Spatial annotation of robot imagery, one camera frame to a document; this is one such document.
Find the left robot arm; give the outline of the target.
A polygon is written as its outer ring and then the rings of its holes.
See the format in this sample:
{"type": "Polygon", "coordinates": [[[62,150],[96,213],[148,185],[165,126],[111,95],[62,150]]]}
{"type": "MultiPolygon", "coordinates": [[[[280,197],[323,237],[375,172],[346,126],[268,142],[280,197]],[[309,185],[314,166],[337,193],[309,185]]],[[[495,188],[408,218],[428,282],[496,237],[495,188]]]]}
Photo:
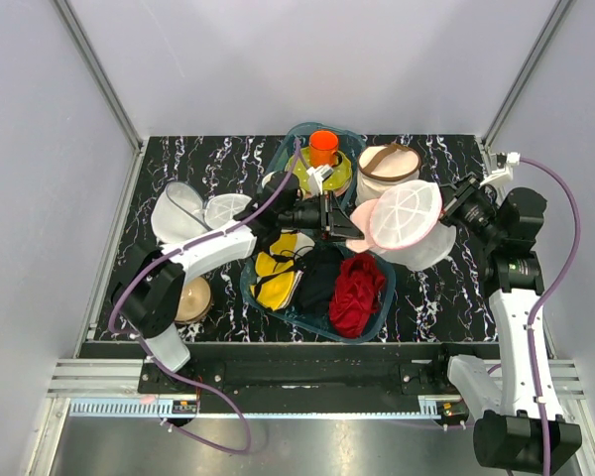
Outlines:
{"type": "Polygon", "coordinates": [[[122,316],[146,353],[161,364],[160,381],[172,392],[186,391],[194,369],[187,363],[190,352],[175,325],[184,286],[269,248],[284,230],[311,230],[332,242],[364,237],[334,193],[301,199],[298,177],[270,173],[245,208],[218,229],[162,249],[135,245],[111,293],[109,329],[122,316]]]}

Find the light pink bra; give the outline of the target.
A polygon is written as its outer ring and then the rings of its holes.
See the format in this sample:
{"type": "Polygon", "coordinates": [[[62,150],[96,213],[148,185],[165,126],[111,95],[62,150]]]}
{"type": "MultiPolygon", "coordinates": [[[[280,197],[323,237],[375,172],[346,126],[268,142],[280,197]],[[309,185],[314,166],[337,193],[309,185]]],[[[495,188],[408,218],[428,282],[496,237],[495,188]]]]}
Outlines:
{"type": "Polygon", "coordinates": [[[385,215],[379,212],[374,218],[374,209],[378,206],[379,199],[367,200],[356,207],[351,213],[351,222],[363,233],[361,239],[347,239],[345,246],[354,253],[372,252],[377,255],[385,255],[390,252],[389,249],[377,244],[373,237],[373,231],[380,236],[383,231],[386,220],[385,215]]]}

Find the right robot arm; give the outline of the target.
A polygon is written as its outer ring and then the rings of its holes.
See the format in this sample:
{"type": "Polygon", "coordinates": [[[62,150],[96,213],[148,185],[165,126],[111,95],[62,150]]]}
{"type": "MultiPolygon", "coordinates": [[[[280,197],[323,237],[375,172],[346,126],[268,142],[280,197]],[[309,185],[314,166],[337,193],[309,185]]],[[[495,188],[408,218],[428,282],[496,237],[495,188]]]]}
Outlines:
{"type": "Polygon", "coordinates": [[[435,363],[430,380],[442,393],[460,394],[474,419],[481,466],[552,475],[580,449],[582,434],[563,414],[546,352],[542,308],[552,289],[534,250],[546,200],[518,187],[494,203],[473,176],[440,193],[441,223],[467,229],[483,246],[482,289],[498,332],[502,381],[467,354],[435,363]]]}

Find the white mesh pink-zipper laundry bag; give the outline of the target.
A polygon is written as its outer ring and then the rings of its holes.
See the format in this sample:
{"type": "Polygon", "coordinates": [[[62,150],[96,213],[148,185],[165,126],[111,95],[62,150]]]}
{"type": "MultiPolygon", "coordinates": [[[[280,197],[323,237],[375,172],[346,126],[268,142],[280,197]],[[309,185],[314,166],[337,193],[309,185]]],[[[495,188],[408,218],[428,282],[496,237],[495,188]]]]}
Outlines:
{"type": "Polygon", "coordinates": [[[421,179],[387,190],[370,214],[371,249],[384,260],[413,272],[436,265],[450,253],[456,228],[440,223],[439,186],[421,179]]]}

